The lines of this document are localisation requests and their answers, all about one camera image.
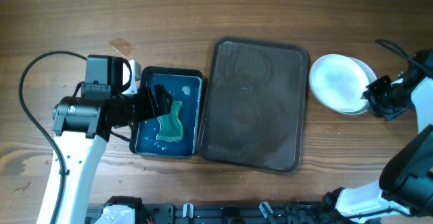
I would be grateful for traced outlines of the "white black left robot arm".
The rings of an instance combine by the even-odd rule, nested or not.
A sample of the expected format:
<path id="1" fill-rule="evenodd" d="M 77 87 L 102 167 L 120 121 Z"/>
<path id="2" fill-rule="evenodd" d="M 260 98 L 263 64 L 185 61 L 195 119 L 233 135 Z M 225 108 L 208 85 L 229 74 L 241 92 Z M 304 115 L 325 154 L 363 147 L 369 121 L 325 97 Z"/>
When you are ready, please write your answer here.
<path id="1" fill-rule="evenodd" d="M 134 95 L 64 97 L 55 108 L 53 156 L 38 223 L 83 223 L 97 166 L 112 128 L 156 118 L 171 111 L 173 98 L 163 85 Z"/>

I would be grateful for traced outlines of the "green yellow sponge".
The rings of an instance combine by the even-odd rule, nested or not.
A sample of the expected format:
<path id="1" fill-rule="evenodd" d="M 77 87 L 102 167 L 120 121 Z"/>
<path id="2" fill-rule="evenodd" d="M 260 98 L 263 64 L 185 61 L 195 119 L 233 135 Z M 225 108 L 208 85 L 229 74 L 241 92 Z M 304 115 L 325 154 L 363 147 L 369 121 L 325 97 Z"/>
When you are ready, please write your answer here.
<path id="1" fill-rule="evenodd" d="M 182 102 L 173 101 L 169 114 L 159 116 L 160 130 L 156 136 L 158 140 L 180 141 L 183 137 L 183 125 L 179 113 L 183 107 Z"/>

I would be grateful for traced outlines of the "white plate blue smear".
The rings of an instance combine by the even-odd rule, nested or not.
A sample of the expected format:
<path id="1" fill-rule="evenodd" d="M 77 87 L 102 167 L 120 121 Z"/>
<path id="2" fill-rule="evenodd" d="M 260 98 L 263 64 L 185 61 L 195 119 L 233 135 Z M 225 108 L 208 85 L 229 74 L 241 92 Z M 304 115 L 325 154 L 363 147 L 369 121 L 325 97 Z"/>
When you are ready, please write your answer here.
<path id="1" fill-rule="evenodd" d="M 337 112 L 341 114 L 347 114 L 347 115 L 358 115 L 367 112 L 370 109 L 370 105 L 367 102 L 362 108 L 357 110 L 349 110 L 349 109 L 338 109 Z"/>

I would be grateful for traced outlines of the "white plate blue dot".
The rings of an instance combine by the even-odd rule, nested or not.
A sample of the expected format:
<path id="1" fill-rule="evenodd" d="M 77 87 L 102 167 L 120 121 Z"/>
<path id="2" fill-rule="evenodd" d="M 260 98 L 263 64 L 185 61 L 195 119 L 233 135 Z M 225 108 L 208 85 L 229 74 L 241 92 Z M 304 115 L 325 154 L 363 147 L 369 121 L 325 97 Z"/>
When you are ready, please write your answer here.
<path id="1" fill-rule="evenodd" d="M 366 104 L 362 95 L 368 84 L 363 69 L 344 55 L 324 55 L 313 63 L 309 72 L 313 95 L 336 112 L 362 108 Z"/>

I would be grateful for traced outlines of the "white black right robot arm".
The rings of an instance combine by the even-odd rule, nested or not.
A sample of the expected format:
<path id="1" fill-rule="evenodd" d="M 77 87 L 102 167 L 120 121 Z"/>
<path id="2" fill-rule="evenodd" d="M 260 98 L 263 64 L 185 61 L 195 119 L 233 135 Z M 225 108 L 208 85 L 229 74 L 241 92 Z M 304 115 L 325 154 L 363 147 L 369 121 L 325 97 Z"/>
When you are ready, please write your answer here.
<path id="1" fill-rule="evenodd" d="M 383 76 L 363 96 L 374 114 L 392 120 L 406 109 L 415 111 L 418 134 L 384 167 L 378 181 L 326 193 L 318 214 L 324 223 L 366 223 L 387 215 L 432 215 L 432 50 L 412 58 L 400 49 L 408 69 L 393 83 Z"/>

